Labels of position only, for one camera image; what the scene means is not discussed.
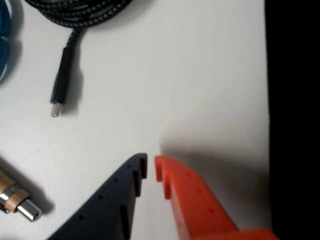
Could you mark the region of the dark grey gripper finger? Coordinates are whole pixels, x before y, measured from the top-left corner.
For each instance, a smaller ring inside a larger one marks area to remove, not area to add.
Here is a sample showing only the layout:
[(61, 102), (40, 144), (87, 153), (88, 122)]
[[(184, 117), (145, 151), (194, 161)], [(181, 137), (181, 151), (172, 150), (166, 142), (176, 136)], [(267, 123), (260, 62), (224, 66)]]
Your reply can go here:
[(137, 153), (125, 161), (55, 232), (51, 240), (128, 240), (136, 198), (147, 177), (148, 157)]

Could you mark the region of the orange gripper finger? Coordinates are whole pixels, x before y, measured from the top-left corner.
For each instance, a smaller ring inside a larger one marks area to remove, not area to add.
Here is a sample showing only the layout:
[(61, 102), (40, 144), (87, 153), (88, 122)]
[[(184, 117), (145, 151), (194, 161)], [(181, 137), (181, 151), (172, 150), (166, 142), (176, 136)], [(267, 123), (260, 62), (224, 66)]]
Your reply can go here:
[(156, 180), (170, 200), (181, 240), (276, 240), (265, 228), (240, 230), (204, 179), (185, 164), (165, 155), (154, 158)]

